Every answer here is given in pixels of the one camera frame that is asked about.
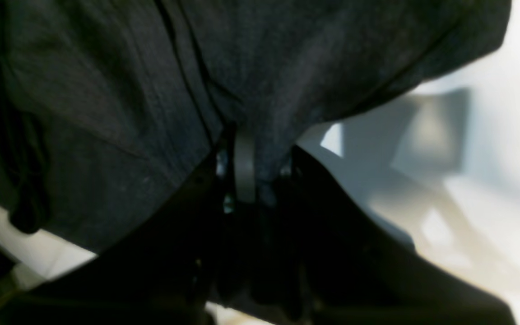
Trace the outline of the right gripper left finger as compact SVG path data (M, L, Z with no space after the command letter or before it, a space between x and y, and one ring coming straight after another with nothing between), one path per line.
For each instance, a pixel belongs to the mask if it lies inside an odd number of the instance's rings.
M0 325L209 325L225 197L255 201L254 151L247 130L229 128L184 185L117 245L29 291L0 282Z

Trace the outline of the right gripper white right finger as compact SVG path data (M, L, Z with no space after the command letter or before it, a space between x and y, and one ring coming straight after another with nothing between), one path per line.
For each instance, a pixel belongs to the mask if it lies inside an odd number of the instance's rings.
M315 297L313 325L513 325L510 307L375 223L300 147L283 180Z

